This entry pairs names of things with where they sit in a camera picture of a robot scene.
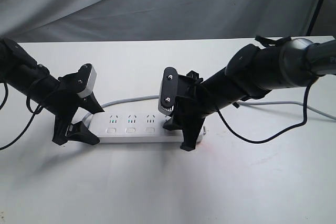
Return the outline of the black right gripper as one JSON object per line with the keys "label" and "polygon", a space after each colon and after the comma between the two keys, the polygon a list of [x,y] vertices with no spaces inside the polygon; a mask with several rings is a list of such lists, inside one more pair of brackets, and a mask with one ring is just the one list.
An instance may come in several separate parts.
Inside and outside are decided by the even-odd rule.
{"label": "black right gripper", "polygon": [[177,95],[172,117],[164,123],[168,131],[182,130],[180,149],[195,150],[205,118],[216,111],[212,98],[202,87],[203,78],[193,70],[178,75]]}

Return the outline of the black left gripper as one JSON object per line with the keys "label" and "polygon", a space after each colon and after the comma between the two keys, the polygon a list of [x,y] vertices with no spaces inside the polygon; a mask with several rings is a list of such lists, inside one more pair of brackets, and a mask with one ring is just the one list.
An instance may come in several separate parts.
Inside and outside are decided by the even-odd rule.
{"label": "black left gripper", "polygon": [[83,122],[72,123],[79,108],[91,114],[104,112],[94,95],[85,98],[77,95],[77,72],[58,79],[50,74],[43,74],[39,78],[39,104],[55,116],[52,141],[58,145],[69,141],[89,145],[100,143],[99,138]]}

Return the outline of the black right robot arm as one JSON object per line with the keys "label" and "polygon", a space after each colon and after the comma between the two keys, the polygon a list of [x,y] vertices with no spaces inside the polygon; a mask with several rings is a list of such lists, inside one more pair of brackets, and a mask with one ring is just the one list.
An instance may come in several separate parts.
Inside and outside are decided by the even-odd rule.
{"label": "black right robot arm", "polygon": [[305,38],[261,36],[255,40],[258,46],[244,46],[208,79],[195,71],[181,75],[173,67],[164,69],[158,109],[168,117],[165,130],[182,131],[182,150],[196,148],[205,118],[222,108],[262,99],[277,89],[303,87],[307,99],[320,77],[335,74],[334,40],[315,43]]}

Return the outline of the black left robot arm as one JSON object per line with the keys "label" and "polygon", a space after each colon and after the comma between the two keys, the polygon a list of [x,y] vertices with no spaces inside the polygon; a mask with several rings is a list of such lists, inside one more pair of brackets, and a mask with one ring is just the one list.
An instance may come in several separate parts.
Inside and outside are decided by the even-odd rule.
{"label": "black left robot arm", "polygon": [[55,78],[17,42],[1,39],[1,83],[26,96],[26,106],[33,116],[42,109],[55,116],[52,141],[58,145],[68,141],[89,145],[100,142],[82,121],[72,123],[79,108],[91,114],[104,111],[93,92],[96,77],[93,65],[86,63],[77,72]]}

